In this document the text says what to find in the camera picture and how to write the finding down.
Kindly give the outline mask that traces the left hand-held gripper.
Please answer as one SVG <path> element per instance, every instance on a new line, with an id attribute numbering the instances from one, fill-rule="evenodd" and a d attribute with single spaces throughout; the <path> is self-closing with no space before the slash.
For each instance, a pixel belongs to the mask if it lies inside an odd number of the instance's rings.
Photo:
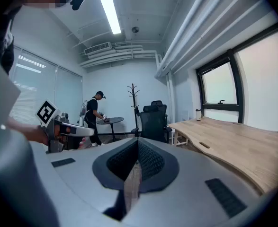
<path id="1" fill-rule="evenodd" d="M 95 130 L 74 124 L 69 124 L 68 115 L 61 111 L 51 102 L 45 101 L 36 113 L 37 119 L 41 123 L 42 130 L 48 138 L 48 152 L 57 153 L 63 150 L 63 143 L 58 139 L 58 135 L 68 135 L 73 137 L 94 136 Z"/>

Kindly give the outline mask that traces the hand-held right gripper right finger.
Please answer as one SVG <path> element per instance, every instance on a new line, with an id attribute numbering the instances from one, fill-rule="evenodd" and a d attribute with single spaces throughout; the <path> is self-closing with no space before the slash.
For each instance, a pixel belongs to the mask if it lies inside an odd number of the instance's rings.
<path id="1" fill-rule="evenodd" d="M 174 155 L 179 174 L 161 192 L 140 194 L 123 223 L 133 227 L 211 227 L 229 219 L 206 181 L 219 179 L 250 206 L 260 195 L 245 180 L 210 157 L 191 150 L 147 140 Z"/>

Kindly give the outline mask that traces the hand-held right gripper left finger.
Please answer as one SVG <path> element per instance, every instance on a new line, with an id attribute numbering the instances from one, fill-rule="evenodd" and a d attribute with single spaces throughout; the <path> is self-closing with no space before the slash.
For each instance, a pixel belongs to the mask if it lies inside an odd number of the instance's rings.
<path id="1" fill-rule="evenodd" d="M 104 214 L 116 205 L 119 191 L 105 188 L 92 167 L 97 157 L 133 141 L 62 153 L 41 152 L 41 181 L 54 205 L 59 227 L 139 227 L 139 222 L 129 216 L 118 221 Z"/>

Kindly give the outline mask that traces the person's left forearm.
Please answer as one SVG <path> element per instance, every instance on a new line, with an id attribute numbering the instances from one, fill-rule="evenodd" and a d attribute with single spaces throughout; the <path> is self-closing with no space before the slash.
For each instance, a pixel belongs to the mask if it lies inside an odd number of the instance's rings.
<path id="1" fill-rule="evenodd" d="M 24 124 L 8 117 L 6 125 L 13 130 L 22 133 L 28 141 L 34 141 L 48 145 L 48 137 L 40 125 Z"/>

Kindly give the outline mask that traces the round black table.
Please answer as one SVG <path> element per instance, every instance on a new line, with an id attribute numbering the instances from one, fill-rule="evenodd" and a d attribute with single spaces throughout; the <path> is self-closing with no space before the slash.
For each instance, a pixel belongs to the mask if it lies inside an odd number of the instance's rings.
<path id="1" fill-rule="evenodd" d="M 124 120 L 123 117 L 112 117 L 112 118 L 110 118 L 109 122 L 104 122 L 103 120 L 97 121 L 97 124 L 99 124 L 99 125 L 108 125 L 108 124 L 110 125 L 111 132 L 112 132 L 112 139 L 109 141 L 109 143 L 116 142 L 116 141 L 120 140 L 120 138 L 116 138 L 116 136 L 115 136 L 113 125 L 115 123 L 122 122 L 123 120 Z"/>

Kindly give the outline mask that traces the dark wooden coat rack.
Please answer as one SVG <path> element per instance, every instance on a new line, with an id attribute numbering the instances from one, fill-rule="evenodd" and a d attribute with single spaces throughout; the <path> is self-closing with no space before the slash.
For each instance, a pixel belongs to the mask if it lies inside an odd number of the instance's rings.
<path id="1" fill-rule="evenodd" d="M 131 133 L 134 134 L 136 137 L 139 137 L 139 127 L 138 127 L 138 120 L 137 117 L 140 114 L 139 110 L 138 110 L 138 105 L 136 104 L 136 94 L 139 92 L 139 90 L 135 90 L 137 86 L 132 83 L 131 86 L 128 86 L 128 88 L 130 88 L 130 90 L 128 90 L 128 92 L 131 94 L 130 97 L 133 100 L 133 105 L 132 108 L 134 109 L 134 116 L 135 116 L 135 128 L 133 130 L 131 130 Z"/>

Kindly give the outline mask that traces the black mesh office chair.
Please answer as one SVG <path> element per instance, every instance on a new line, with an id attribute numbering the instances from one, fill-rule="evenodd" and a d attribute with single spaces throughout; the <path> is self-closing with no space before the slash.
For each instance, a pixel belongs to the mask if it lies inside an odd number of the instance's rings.
<path id="1" fill-rule="evenodd" d="M 166 127 L 167 126 L 167 114 L 166 114 L 167 106 L 164 105 L 161 100 L 152 101 L 151 105 L 156 105 L 158 107 L 158 110 L 160 112 L 162 112 L 162 114 L 163 114 L 163 126 Z"/>
<path id="2" fill-rule="evenodd" d="M 167 126 L 166 113 L 159 108 L 157 105 L 148 105 L 139 112 L 136 107 L 135 115 L 140 117 L 142 129 L 139 133 L 139 128 L 134 128 L 131 133 L 136 137 L 140 135 L 142 138 L 169 143 L 169 133 L 172 132 L 172 128 Z"/>

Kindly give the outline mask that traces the light wooden desk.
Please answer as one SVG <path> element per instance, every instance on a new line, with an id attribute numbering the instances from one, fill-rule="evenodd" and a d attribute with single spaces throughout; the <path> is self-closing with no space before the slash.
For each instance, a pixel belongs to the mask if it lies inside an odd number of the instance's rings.
<path id="1" fill-rule="evenodd" d="M 278 188 L 278 131 L 208 117 L 169 127 L 198 151 L 244 175 L 262 193 Z"/>

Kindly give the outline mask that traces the white ceiling pipes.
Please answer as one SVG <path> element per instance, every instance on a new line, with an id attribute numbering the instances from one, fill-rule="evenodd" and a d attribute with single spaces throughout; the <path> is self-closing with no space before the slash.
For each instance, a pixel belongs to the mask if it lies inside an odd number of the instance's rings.
<path id="1" fill-rule="evenodd" d="M 80 63 L 83 69 L 99 66 L 116 61 L 148 59 L 154 58 L 158 67 L 162 61 L 162 56 L 156 50 L 145 50 L 142 45 L 123 45 L 116 46 L 112 50 L 100 52 L 89 56 L 89 59 Z"/>

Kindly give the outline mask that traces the white ceiling air vent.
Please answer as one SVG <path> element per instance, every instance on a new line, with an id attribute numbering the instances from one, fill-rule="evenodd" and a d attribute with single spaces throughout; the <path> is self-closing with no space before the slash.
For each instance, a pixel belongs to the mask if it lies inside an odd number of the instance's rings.
<path id="1" fill-rule="evenodd" d="M 97 54 L 100 52 L 109 51 L 111 49 L 112 49 L 111 43 L 106 42 L 106 43 L 98 44 L 98 45 L 85 49 L 84 54 L 87 56 L 90 56 L 90 55 L 94 55 L 94 54 Z"/>

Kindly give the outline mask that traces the person's black shirt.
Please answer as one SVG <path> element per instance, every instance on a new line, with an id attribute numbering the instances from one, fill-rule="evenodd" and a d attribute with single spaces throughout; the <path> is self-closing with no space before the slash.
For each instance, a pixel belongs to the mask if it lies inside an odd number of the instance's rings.
<path id="1" fill-rule="evenodd" d="M 0 65 L 7 74 L 14 63 L 14 36 L 11 32 L 17 10 L 0 15 Z"/>

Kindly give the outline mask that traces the long ceiling light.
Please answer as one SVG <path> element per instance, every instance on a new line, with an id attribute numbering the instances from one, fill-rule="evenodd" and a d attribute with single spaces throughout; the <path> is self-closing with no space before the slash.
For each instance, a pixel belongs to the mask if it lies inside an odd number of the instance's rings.
<path id="1" fill-rule="evenodd" d="M 113 0 L 100 0 L 114 35 L 120 34 L 121 29 Z"/>

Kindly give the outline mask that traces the large white ceiling duct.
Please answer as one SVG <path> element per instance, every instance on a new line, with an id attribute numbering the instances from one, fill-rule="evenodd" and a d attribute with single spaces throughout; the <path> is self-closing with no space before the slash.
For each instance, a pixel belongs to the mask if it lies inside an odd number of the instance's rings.
<path id="1" fill-rule="evenodd" d="M 212 60 L 278 22 L 267 0 L 184 0 L 182 8 L 157 78 Z"/>

